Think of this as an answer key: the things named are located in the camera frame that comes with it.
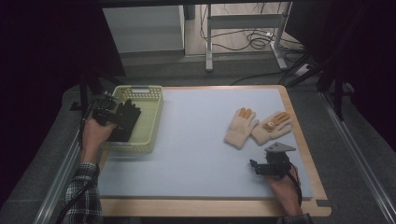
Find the dark background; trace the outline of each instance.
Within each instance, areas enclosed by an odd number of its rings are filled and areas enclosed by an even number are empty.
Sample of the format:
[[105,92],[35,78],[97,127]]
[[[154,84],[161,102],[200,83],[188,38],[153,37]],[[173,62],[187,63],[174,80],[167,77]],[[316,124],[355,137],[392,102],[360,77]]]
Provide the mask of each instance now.
[[331,75],[339,72],[351,84],[352,103],[396,150],[396,1],[294,2],[285,31],[322,63],[334,53],[362,4],[367,6],[364,14],[337,64],[327,70]]
[[78,71],[124,76],[99,6],[1,2],[1,204],[21,178]]

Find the white cabinet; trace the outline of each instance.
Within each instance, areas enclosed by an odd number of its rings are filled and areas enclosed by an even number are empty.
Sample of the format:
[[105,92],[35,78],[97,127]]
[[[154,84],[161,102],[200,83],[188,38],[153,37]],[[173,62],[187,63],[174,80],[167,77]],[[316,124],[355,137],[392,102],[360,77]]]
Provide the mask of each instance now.
[[119,53],[184,49],[183,6],[103,11]]

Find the work glove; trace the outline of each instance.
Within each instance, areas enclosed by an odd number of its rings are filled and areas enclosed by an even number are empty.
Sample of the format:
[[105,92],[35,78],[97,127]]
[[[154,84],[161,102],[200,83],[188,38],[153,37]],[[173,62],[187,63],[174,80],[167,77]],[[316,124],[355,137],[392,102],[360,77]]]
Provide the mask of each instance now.
[[119,104],[116,116],[113,117],[113,121],[119,124],[119,126],[113,130],[107,141],[128,142],[140,114],[140,108],[132,104],[131,99],[128,99],[124,104]]
[[250,124],[255,116],[256,113],[251,111],[251,109],[238,109],[233,116],[233,121],[228,128],[228,132],[225,135],[224,141],[239,149],[242,148],[254,126],[256,126],[256,124],[259,122],[256,119],[252,124]]
[[286,133],[289,133],[291,131],[291,127],[286,125],[291,122],[292,120],[288,113],[276,112],[269,118],[260,122],[260,124],[251,132],[251,136],[259,146],[262,146],[269,140],[276,139]]

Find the black strap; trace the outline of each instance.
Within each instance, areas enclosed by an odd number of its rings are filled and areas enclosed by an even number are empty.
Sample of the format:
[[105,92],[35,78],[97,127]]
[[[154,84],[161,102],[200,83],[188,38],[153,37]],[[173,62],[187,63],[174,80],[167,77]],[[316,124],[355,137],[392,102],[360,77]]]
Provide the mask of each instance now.
[[295,189],[297,191],[297,195],[298,195],[298,204],[301,206],[301,203],[303,202],[303,194],[302,194],[301,188],[300,188],[300,178],[298,177],[296,167],[292,163],[290,163],[290,164],[294,168],[294,171],[296,172],[297,179],[294,178],[294,176],[290,173],[290,171],[288,171],[286,173],[286,175],[290,178],[291,182],[293,182],[293,184],[294,184],[294,187],[295,187]]

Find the person's arm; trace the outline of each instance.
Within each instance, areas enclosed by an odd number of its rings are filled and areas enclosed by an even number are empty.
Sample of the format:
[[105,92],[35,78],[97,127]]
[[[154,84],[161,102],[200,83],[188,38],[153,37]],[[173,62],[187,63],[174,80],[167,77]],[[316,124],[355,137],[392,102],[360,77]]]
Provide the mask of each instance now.
[[97,188],[99,175],[99,167],[96,165],[97,154],[100,146],[111,135],[115,127],[115,124],[101,126],[94,119],[89,119],[85,124],[82,135],[80,165],[67,188],[64,204],[67,205],[74,200],[76,195],[87,185],[88,188],[67,211],[63,224],[103,223],[102,206]]
[[[289,170],[294,179],[298,180],[297,168],[292,166]],[[280,179],[266,176],[272,192],[275,194],[277,200],[285,210],[286,217],[282,218],[282,223],[285,224],[312,224],[312,219],[309,214],[304,214],[299,205],[298,194],[294,183],[285,175]]]

